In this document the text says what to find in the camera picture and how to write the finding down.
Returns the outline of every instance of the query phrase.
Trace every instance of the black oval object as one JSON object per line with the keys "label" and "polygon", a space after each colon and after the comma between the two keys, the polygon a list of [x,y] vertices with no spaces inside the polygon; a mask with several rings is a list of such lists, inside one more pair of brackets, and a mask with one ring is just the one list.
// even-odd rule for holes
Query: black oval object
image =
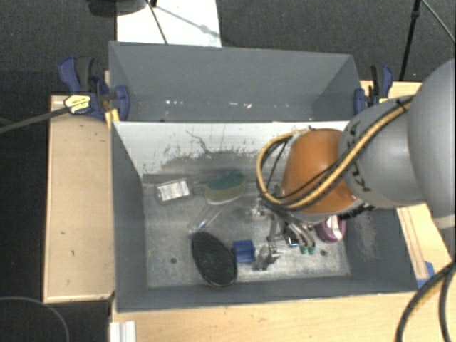
{"label": "black oval object", "polygon": [[237,265],[233,254],[211,234],[193,234],[192,256],[199,273],[211,286],[229,286],[236,280]]}

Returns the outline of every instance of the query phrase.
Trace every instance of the clamp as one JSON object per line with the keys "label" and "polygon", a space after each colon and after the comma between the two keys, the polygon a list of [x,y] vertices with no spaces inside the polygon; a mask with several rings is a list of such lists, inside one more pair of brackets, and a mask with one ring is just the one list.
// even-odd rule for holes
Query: clamp
{"label": "clamp", "polygon": [[119,85],[110,92],[101,77],[91,75],[92,62],[90,57],[69,56],[58,64],[60,79],[71,94],[64,101],[69,113],[105,120],[108,111],[116,109],[119,119],[126,120],[130,112],[127,87]]}

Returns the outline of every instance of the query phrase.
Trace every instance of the yellow cable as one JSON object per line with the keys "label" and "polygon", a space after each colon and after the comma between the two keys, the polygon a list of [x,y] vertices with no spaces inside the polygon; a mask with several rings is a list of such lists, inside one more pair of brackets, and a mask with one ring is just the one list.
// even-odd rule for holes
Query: yellow cable
{"label": "yellow cable", "polygon": [[[330,186],[331,184],[342,174],[342,172],[349,166],[351,160],[362,150],[362,148],[368,143],[372,137],[379,132],[385,125],[387,125],[390,121],[396,119],[399,115],[404,113],[404,110],[408,110],[410,107],[410,103],[404,103],[399,108],[393,110],[391,113],[387,114],[384,118],[381,118],[377,123],[375,123],[368,131],[360,138],[360,140],[355,144],[355,146],[350,150],[347,156],[343,159],[341,164],[325,179],[313,192],[305,196],[303,199],[300,199],[298,202],[293,204],[284,205],[287,209],[297,209],[300,207],[305,207],[309,203],[313,202],[319,196],[321,196]],[[273,140],[269,141],[266,146],[263,147],[261,152],[259,153],[257,162],[256,162],[256,177],[258,179],[259,187],[261,192],[263,193],[264,197],[267,198],[273,204],[283,205],[284,202],[280,199],[275,198],[271,195],[266,186],[264,185],[263,176],[261,173],[261,162],[263,160],[263,156],[266,151],[276,142],[290,137],[296,133],[302,133],[306,130],[296,131],[295,133],[287,133],[285,135],[281,135]]]}

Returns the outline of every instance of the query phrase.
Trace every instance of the blue block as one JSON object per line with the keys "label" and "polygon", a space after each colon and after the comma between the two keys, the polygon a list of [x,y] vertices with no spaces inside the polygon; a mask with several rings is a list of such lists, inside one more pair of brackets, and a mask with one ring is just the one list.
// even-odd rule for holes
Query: blue block
{"label": "blue block", "polygon": [[435,270],[434,270],[434,266],[432,265],[432,263],[425,261],[425,265],[426,265],[426,269],[427,269],[427,273],[429,274],[429,277],[427,279],[418,279],[416,281],[419,289],[421,288],[421,286],[423,286],[426,283],[427,280],[429,280],[431,277],[433,277],[435,275]]}
{"label": "blue block", "polygon": [[234,241],[231,252],[237,263],[255,261],[255,247],[250,239],[244,241]]}

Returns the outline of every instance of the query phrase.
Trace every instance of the white paper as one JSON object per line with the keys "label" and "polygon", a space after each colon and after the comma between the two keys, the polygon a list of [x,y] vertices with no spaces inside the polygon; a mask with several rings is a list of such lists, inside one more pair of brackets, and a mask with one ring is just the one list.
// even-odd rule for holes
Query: white paper
{"label": "white paper", "polygon": [[[153,10],[169,44],[222,46],[215,0],[158,0]],[[145,0],[118,2],[117,40],[165,43]]]}

